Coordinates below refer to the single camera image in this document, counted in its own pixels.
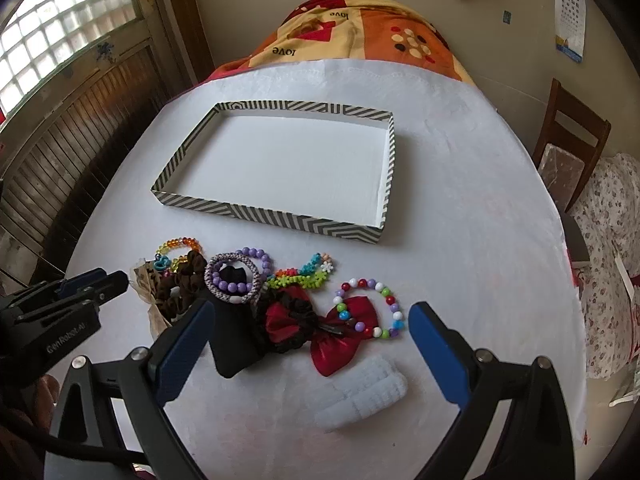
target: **black and white striped border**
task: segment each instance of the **black and white striped border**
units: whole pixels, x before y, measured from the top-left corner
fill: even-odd
[[[341,114],[373,121],[388,121],[389,156],[386,172],[385,195],[382,206],[382,221],[380,222],[380,226],[361,226],[348,222],[337,222],[335,220],[327,220],[324,218],[294,215],[283,211],[273,211],[271,209],[231,204],[227,202],[216,202],[215,200],[204,200],[202,198],[183,196],[162,191],[164,185],[178,167],[181,160],[183,160],[189,146],[197,138],[203,127],[206,126],[213,116],[223,112],[224,110],[291,110],[297,112]],[[213,213],[221,216],[231,216],[233,218],[251,222],[260,222],[262,224],[286,227],[308,233],[316,233],[349,240],[360,240],[369,244],[375,244],[380,240],[382,229],[386,222],[386,210],[389,195],[391,193],[391,182],[394,175],[395,163],[396,136],[394,118],[391,112],[375,110],[374,108],[333,103],[318,103],[313,101],[232,101],[217,103],[209,113],[207,113],[203,120],[201,120],[187,138],[184,139],[184,142],[164,167],[164,170],[162,170],[158,179],[156,179],[151,191],[163,205],[181,207],[204,213]]]

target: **window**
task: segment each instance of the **window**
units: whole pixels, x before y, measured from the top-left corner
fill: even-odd
[[[0,35],[2,112],[82,47],[135,17],[131,0],[24,0]]]

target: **black cable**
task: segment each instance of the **black cable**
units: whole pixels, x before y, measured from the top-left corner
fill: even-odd
[[[0,404],[0,425],[11,433],[26,440],[30,444],[41,447],[45,451],[76,460],[89,462],[111,462],[114,464],[149,464],[144,453],[128,449],[106,449],[98,446],[87,446],[69,440],[51,436],[39,428],[31,426],[5,406]]]

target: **orange blanket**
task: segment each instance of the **orange blanket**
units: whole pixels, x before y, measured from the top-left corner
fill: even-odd
[[[305,2],[254,53],[208,80],[272,63],[345,58],[405,63],[473,84],[438,31],[392,0]]]

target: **metal screw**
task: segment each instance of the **metal screw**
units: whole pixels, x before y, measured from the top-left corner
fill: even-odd
[[[494,360],[494,355],[486,348],[479,348],[476,350],[476,359],[481,363],[490,363]]]
[[[74,360],[71,361],[71,365],[75,369],[82,368],[85,364],[86,364],[86,357],[84,357],[83,355],[74,357]]]
[[[134,348],[131,351],[131,358],[134,361],[142,361],[142,359],[144,359],[147,354],[149,353],[149,349],[143,346],[139,346],[138,348]]]
[[[544,368],[545,370],[549,370],[549,368],[551,368],[551,361],[548,357],[540,356],[538,358],[538,366],[540,368]]]

